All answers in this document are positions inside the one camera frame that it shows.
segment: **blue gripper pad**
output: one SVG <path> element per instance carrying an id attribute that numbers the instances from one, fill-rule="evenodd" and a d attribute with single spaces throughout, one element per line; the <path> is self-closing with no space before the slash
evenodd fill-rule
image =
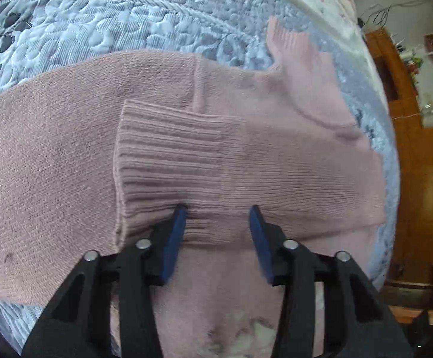
<path id="1" fill-rule="evenodd" d="M 266 223 L 258 206 L 249 210 L 249 229 L 253 237 L 254 247 L 258 254 L 259 265 L 269 284 L 273 285 L 274 272 L 271 249 L 267 238 Z"/>
<path id="2" fill-rule="evenodd" d="M 169 235 L 167 243 L 163 247 L 162 254 L 162 271 L 160 278 L 164 284 L 168 282 L 168 279 L 170 279 L 173 271 L 175 270 L 178 250 L 180 248 L 181 240 L 184 237 L 186 226 L 186 208 L 184 206 L 177 206 L 173 213 L 172 221 L 172 231 Z"/>

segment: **blue quilted bedspread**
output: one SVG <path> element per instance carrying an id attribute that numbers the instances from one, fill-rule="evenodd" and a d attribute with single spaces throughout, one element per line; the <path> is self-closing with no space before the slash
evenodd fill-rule
<path id="1" fill-rule="evenodd" d="M 1 0 L 0 93 L 55 68 L 144 48 L 200 53 L 222 65 L 265 70 L 272 64 L 265 43 L 270 16 L 289 30 L 309 32 L 321 51 L 332 54 L 343 97 L 383 156 L 387 223 L 378 229 L 368 268 L 380 287 L 399 196 L 391 121 L 367 77 L 329 35 L 285 0 Z"/>

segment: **ribbed cuff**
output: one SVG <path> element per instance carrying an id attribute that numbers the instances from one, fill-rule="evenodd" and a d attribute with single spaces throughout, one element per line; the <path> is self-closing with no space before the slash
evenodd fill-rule
<path id="1" fill-rule="evenodd" d="M 294 119 L 239 119 L 127 101 L 114 157 L 116 240 L 123 246 L 178 203 L 185 240 L 250 243 L 259 204 L 288 234 L 308 238 L 385 221 L 380 157 L 298 131 Z M 367 177 L 378 179 L 370 182 Z"/>
<path id="2" fill-rule="evenodd" d="M 274 57 L 272 70 L 282 75 L 281 81 L 301 115 L 325 128 L 358 130 L 342 97 L 331 55 L 320 52 L 308 33 L 287 31 L 271 17 L 266 43 Z"/>

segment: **bed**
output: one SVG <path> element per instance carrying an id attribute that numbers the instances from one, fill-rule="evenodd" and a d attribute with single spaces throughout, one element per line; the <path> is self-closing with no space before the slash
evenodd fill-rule
<path id="1" fill-rule="evenodd" d="M 387 100 L 356 25 L 353 0 L 1 0 L 0 93 L 46 71 L 123 50 L 199 53 L 226 66 L 265 70 L 268 18 L 310 33 L 330 52 L 344 99 L 383 157 L 387 222 L 368 265 L 384 282 L 394 242 L 399 167 Z M 20 353 L 42 308 L 0 301 L 0 332 Z"/>

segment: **wall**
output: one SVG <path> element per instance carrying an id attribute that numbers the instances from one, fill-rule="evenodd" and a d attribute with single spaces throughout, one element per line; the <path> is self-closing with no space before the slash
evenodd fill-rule
<path id="1" fill-rule="evenodd" d="M 413 0 L 355 0 L 358 14 L 362 16 L 362 19 L 367 19 L 370 12 L 377 10 L 376 8 L 370 9 L 374 4 L 388 7 L 391 4 L 408 1 Z M 408 49 L 423 45 L 424 35 L 433 33 L 433 0 L 429 0 L 426 4 L 418 7 L 392 8 L 385 28 L 394 35 L 396 41 L 405 39 L 403 45 Z M 377 27 L 368 22 L 365 29 L 375 30 Z M 419 49 L 422 51 L 418 52 L 418 56 L 422 57 L 425 61 L 420 69 L 420 75 L 417 77 L 420 83 L 418 86 L 420 104 L 424 106 L 428 99 L 430 99 L 433 104 L 433 63 L 428 60 L 430 57 L 424 55 L 425 51 L 423 47 L 419 47 Z M 426 117 L 423 120 L 423 124 L 425 127 L 432 127 L 433 116 Z"/>

